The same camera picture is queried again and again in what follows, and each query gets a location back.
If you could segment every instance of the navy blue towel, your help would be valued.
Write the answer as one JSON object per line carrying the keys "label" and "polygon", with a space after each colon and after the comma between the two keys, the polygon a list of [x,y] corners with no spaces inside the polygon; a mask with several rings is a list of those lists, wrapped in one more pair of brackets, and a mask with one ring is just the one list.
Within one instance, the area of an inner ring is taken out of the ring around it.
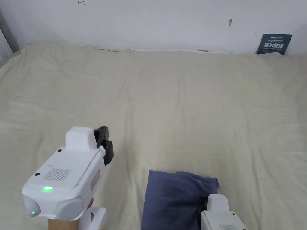
{"label": "navy blue towel", "polygon": [[141,230],[199,230],[198,209],[218,187],[216,178],[149,171]]}

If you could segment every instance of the white wall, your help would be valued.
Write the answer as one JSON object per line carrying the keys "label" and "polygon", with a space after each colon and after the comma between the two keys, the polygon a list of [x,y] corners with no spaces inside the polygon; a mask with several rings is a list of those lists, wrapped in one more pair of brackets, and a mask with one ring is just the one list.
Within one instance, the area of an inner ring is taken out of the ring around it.
{"label": "white wall", "polygon": [[293,34],[307,53],[306,0],[0,0],[20,48],[36,41],[101,47],[256,52],[263,33]]}
{"label": "white wall", "polygon": [[12,56],[13,52],[0,30],[0,65],[1,62]]}

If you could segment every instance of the green led light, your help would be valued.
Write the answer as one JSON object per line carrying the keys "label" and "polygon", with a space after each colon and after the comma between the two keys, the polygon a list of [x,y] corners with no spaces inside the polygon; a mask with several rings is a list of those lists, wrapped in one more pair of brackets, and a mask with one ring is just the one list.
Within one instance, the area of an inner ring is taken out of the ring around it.
{"label": "green led light", "polygon": [[52,192],[52,187],[45,186],[45,187],[43,188],[43,192],[44,192],[44,193],[50,193],[50,192]]}

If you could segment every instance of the speaker grille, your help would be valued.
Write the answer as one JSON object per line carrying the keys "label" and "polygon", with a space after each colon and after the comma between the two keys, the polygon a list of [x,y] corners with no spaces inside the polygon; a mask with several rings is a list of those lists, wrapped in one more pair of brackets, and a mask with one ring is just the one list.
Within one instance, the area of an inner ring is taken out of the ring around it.
{"label": "speaker grille", "polygon": [[46,181],[57,181],[62,182],[68,176],[71,170],[61,169],[61,168],[52,168],[47,175],[43,178]]}
{"label": "speaker grille", "polygon": [[232,224],[223,224],[221,225],[221,229],[222,230],[237,230],[235,225],[232,225]]}

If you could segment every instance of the dark blue sign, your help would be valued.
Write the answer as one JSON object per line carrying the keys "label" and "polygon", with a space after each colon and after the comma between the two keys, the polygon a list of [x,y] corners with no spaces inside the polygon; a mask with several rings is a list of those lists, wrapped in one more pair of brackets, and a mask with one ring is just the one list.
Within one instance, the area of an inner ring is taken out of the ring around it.
{"label": "dark blue sign", "polygon": [[257,53],[280,53],[285,54],[290,43],[292,35],[290,34],[268,34],[264,33]]}

